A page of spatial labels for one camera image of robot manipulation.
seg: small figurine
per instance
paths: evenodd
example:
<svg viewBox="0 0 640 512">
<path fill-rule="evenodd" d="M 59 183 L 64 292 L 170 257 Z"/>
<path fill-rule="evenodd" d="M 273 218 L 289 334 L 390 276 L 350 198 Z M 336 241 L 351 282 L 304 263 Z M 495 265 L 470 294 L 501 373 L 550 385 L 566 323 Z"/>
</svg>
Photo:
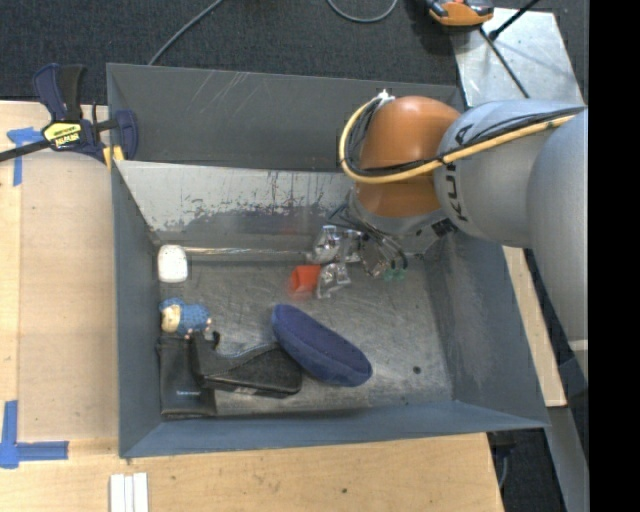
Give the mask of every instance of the small figurine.
<svg viewBox="0 0 640 512">
<path fill-rule="evenodd" d="M 202 304 L 187 304 L 173 297 L 163 300 L 158 309 L 162 313 L 164 332 L 188 339 L 194 331 L 207 331 L 211 327 L 211 313 Z"/>
</svg>

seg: white bracket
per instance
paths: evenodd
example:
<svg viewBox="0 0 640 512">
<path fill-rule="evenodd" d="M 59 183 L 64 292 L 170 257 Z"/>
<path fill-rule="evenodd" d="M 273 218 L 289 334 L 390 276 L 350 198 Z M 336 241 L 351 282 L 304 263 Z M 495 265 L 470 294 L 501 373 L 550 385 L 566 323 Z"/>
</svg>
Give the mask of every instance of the white bracket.
<svg viewBox="0 0 640 512">
<path fill-rule="evenodd" d="M 115 474 L 109 478 L 110 512 L 149 512 L 146 473 Z"/>
</svg>

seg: orange object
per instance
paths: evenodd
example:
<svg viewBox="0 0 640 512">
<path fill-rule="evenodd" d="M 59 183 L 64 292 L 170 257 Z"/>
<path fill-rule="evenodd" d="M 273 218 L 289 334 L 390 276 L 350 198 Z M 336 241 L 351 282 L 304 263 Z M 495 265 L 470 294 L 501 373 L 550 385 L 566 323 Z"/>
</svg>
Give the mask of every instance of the orange object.
<svg viewBox="0 0 640 512">
<path fill-rule="evenodd" d="M 422 96 L 404 96 L 380 107 L 360 152 L 360 167 L 372 169 L 436 156 L 445 132 L 460 117 L 453 107 Z M 440 208 L 432 176 L 371 185 L 358 183 L 362 206 L 382 217 L 425 215 Z"/>
<path fill-rule="evenodd" d="M 476 27 L 493 18 L 493 8 L 488 5 L 478 11 L 464 0 L 437 3 L 439 9 L 431 9 L 429 14 L 445 27 Z"/>
<path fill-rule="evenodd" d="M 287 291 L 294 299 L 308 299 L 318 286 L 320 265 L 298 265 L 289 277 Z"/>
</svg>

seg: black wallet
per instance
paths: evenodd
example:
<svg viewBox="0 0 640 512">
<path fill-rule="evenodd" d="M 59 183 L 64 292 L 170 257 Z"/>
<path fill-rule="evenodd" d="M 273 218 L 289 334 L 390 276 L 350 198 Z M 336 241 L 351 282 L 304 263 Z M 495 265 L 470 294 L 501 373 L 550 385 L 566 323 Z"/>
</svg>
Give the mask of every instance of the black wallet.
<svg viewBox="0 0 640 512">
<path fill-rule="evenodd" d="M 189 340 L 161 336 L 156 345 L 160 358 L 161 415 L 167 419 L 215 416 L 212 389 L 202 388 L 193 377 Z"/>
<path fill-rule="evenodd" d="M 239 354 L 223 355 L 201 332 L 193 334 L 191 369 L 202 388 L 218 389 L 271 398 L 286 398 L 300 391 L 302 368 L 282 347 L 274 343 L 258 345 Z"/>
</svg>

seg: black carpet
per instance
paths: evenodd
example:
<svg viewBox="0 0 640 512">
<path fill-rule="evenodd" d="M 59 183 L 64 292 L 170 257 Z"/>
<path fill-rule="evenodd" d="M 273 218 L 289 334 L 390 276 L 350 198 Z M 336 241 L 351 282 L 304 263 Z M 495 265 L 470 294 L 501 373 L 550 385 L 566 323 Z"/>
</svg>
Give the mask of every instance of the black carpet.
<svg viewBox="0 0 640 512">
<path fill-rule="evenodd" d="M 354 16 L 383 12 L 391 0 L 335 0 Z M 494 0 L 518 9 L 525 0 Z M 32 100 L 32 76 L 50 62 L 84 64 L 83 103 L 106 104 L 107 62 L 147 64 L 210 0 L 0 1 L 0 99 Z M 564 37 L 589 102 L 589 2 L 542 0 Z M 449 40 L 418 0 L 399 0 L 374 24 L 338 16 L 325 0 L 224 0 L 156 62 L 162 66 L 457 85 Z M 550 323 L 556 353 L 566 344 Z M 574 405 L 588 454 L 588 400 Z M 507 512 L 564 510 L 542 431 L 516 432 L 504 484 Z"/>
</svg>

